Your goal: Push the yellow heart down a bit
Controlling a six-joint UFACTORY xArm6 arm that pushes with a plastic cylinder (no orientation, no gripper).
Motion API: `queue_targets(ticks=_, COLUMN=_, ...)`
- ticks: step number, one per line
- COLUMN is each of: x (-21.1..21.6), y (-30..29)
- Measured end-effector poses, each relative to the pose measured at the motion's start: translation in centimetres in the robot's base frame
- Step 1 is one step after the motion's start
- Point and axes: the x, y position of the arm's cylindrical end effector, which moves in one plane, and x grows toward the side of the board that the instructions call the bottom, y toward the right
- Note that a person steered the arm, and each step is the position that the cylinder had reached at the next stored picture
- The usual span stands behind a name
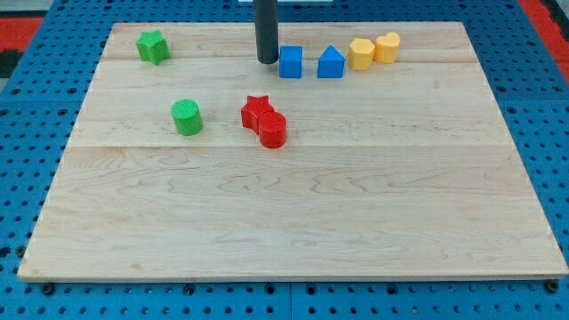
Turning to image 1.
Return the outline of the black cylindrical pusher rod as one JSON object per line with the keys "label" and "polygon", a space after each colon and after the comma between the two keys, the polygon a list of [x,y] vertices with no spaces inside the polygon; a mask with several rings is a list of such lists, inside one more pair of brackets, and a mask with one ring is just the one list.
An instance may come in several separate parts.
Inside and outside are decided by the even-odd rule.
{"label": "black cylindrical pusher rod", "polygon": [[277,0],[253,0],[257,59],[273,64],[279,57]]}

